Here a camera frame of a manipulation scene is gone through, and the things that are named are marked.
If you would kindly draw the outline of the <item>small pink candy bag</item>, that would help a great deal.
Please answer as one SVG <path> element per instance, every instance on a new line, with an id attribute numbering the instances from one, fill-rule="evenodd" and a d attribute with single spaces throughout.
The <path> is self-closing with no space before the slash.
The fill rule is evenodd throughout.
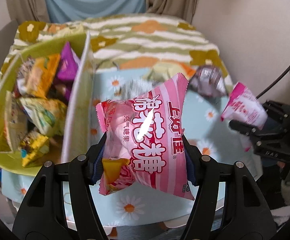
<path id="1" fill-rule="evenodd" d="M 241 82 L 236 83 L 220 116 L 221 121 L 236 120 L 247 125 L 256 126 L 258 129 L 264 127 L 267 118 L 268 115 L 263 106 L 252 94 L 251 90 Z"/>

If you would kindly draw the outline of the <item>large pink marshmallow bag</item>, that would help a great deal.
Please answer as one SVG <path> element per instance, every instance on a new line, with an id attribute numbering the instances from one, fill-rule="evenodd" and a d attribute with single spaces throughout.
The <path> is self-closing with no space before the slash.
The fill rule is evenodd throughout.
<path id="1" fill-rule="evenodd" d="M 96 106 L 106 135 L 100 194 L 106 196 L 138 182 L 193 200 L 182 139 L 187 86 L 187 78 L 178 73 L 142 95 Z"/>

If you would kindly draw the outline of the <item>cream fries snack bag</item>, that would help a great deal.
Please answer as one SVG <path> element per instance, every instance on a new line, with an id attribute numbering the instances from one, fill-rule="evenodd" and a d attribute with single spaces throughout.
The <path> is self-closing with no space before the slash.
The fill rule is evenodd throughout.
<path id="1" fill-rule="evenodd" d="M 42 135 L 63 136 L 67 106 L 58 99 L 18 98 L 17 103 Z"/>

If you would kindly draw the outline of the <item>gold black snack bag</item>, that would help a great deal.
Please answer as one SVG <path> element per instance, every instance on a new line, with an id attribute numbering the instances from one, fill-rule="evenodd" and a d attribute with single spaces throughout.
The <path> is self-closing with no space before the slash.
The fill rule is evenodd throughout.
<path id="1" fill-rule="evenodd" d="M 38 166 L 38 160 L 50 151 L 50 140 L 35 128 L 21 140 L 19 150 L 23 167 Z"/>

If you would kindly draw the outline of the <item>silver brown snack packet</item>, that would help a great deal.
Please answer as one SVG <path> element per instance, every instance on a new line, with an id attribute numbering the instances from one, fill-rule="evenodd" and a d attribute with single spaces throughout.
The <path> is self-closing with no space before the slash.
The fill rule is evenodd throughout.
<path id="1" fill-rule="evenodd" d="M 207 98 L 218 98 L 227 95 L 221 71 L 213 65 L 199 66 L 189 80 L 188 86 L 190 90 Z"/>

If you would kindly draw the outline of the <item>green cardboard storage box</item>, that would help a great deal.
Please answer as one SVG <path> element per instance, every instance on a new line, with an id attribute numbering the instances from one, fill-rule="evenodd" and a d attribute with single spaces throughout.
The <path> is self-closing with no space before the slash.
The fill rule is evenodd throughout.
<path id="1" fill-rule="evenodd" d="M 71 161 L 89 147 L 93 53 L 89 33 L 16 53 L 0 80 L 0 168 L 34 176 L 43 162 Z"/>

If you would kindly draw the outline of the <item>cream orange snack packet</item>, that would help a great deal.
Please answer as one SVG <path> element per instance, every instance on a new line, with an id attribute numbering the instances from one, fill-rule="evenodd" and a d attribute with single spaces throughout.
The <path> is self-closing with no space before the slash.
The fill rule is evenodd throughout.
<path id="1" fill-rule="evenodd" d="M 184 63 L 159 61 L 150 67 L 150 70 L 143 76 L 143 79 L 164 82 L 174 75 L 181 73 L 189 80 L 195 72 L 195 69 Z"/>

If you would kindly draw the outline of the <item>orange yellow snack bag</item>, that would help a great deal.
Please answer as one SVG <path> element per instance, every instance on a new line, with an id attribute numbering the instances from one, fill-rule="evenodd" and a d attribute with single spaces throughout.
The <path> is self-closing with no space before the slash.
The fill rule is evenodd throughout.
<path id="1" fill-rule="evenodd" d="M 21 96 L 45 99 L 56 75 L 60 54 L 33 58 L 29 56 L 19 68 L 16 87 Z"/>

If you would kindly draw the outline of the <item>purple snack bag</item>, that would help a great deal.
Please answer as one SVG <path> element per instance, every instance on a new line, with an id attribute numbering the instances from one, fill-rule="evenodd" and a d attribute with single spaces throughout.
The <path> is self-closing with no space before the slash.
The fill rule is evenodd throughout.
<path id="1" fill-rule="evenodd" d="M 60 62 L 56 77 L 54 78 L 54 85 L 67 101 L 70 99 L 79 65 L 80 58 L 72 49 L 70 42 L 66 42 L 60 54 Z"/>

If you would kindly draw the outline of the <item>floral striped green blanket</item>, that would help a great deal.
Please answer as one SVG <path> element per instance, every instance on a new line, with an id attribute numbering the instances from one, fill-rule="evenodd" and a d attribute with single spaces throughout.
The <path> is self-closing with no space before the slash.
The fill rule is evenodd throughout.
<path id="1" fill-rule="evenodd" d="M 127 14 L 81 21 L 45 23 L 26 21 L 19 25 L 14 43 L 5 55 L 0 83 L 13 57 L 27 47 L 58 37 L 88 31 L 99 68 L 151 67 L 158 61 L 176 62 L 185 68 L 212 63 L 223 73 L 228 92 L 230 74 L 219 56 L 219 48 L 186 21 L 156 14 Z"/>

